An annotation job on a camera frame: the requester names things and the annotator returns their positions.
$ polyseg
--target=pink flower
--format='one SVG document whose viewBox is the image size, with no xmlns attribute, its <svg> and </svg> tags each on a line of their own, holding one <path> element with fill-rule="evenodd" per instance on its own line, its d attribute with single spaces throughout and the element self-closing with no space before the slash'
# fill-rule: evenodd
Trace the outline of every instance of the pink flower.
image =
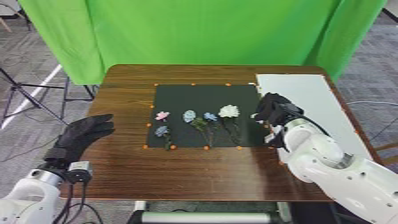
<svg viewBox="0 0 398 224">
<path fill-rule="evenodd" d="M 160 121 L 160 120 L 165 120 L 165 118 L 167 118 L 167 116 L 169 116 L 169 112 L 163 112 L 163 111 L 160 111 L 160 113 L 156 114 L 156 120 Z"/>
</svg>

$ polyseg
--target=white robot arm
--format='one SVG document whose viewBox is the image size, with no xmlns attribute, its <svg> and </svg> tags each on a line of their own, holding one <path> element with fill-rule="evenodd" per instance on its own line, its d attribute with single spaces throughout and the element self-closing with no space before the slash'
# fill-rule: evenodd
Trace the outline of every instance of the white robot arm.
<svg viewBox="0 0 398 224">
<path fill-rule="evenodd" d="M 270 122 L 267 143 L 295 177 L 316 183 L 327 196 L 371 223 L 398 223 L 398 175 L 359 155 L 348 155 L 304 111 L 284 97 L 267 94 L 256 120 Z"/>
<path fill-rule="evenodd" d="M 87 184 L 91 180 L 89 162 L 78 160 L 92 142 L 114 132 L 110 119 L 112 115 L 100 115 L 69 124 L 44 155 L 44 163 L 32 169 L 9 195 L 0 199 L 0 224 L 59 223 L 62 218 L 59 216 L 55 220 L 59 186 L 64 182 Z"/>
</svg>

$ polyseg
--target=wooden table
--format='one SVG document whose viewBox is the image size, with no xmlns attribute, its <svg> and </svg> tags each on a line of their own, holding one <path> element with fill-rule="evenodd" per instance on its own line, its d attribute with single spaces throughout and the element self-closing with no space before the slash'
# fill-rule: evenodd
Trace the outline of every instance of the wooden table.
<svg viewBox="0 0 398 224">
<path fill-rule="evenodd" d="M 94 167 L 89 198 L 329 201 L 316 185 L 300 182 L 279 165 L 277 152 L 267 147 L 210 151 L 203 148 L 172 151 L 142 148 L 155 85 L 247 84 L 256 82 L 256 73 L 325 74 L 325 71 L 299 66 L 117 65 L 110 68 L 89 115 L 115 115 L 115 133 L 94 143 L 84 155 Z M 330 80 L 329 84 L 380 161 Z"/>
</svg>

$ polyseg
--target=green screen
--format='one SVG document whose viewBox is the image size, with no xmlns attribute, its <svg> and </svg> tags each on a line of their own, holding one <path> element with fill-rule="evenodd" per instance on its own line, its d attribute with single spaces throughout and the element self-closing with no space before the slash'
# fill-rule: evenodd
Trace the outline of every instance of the green screen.
<svg viewBox="0 0 398 224">
<path fill-rule="evenodd" d="M 21 0 L 75 84 L 115 64 L 318 65 L 341 75 L 384 0 Z"/>
</svg>

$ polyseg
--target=floor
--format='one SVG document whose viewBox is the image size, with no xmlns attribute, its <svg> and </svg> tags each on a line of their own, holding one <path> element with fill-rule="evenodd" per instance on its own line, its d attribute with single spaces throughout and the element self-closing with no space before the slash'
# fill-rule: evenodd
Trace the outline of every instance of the floor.
<svg viewBox="0 0 398 224">
<path fill-rule="evenodd" d="M 57 67 L 57 59 L 46 48 L 36 31 L 27 30 L 23 20 L 7 20 L 12 33 L 0 27 L 0 66 L 21 82 L 39 84 Z M 64 85 L 64 72 L 59 72 L 52 79 L 52 85 Z M 0 99 L 5 98 L 9 84 L 0 80 Z M 338 88 L 346 102 L 371 100 L 398 103 L 398 24 L 380 14 L 371 27 L 366 39 L 345 70 L 343 78 L 338 81 Z M 59 111 L 60 90 L 48 92 L 44 103 Z M 73 86 L 71 97 L 84 97 L 85 92 L 80 86 Z M 18 97 L 12 110 L 23 99 Z M 5 100 L 0 100 L 0 112 Z M 68 103 L 66 121 L 80 119 L 89 110 L 89 102 Z M 364 132 L 373 139 L 378 131 L 398 117 L 398 110 L 393 106 L 380 104 L 350 105 Z M 39 111 L 27 111 L 12 120 L 5 130 L 0 131 L 0 197 L 12 189 L 14 183 L 27 175 L 30 168 L 41 163 L 41 157 L 53 144 L 53 139 L 62 131 L 62 125 L 53 118 Z M 398 139 L 398 122 L 371 140 L 373 146 L 380 146 Z M 378 152 L 382 158 L 398 156 L 398 149 Z M 398 165 L 387 166 L 398 172 Z M 98 208 L 105 223 L 126 223 L 133 201 L 89 200 Z M 162 202 L 151 204 L 153 211 L 263 211 L 274 210 L 274 203 L 199 203 L 199 202 Z M 94 221 L 94 214 L 85 211 L 78 222 Z"/>
</svg>

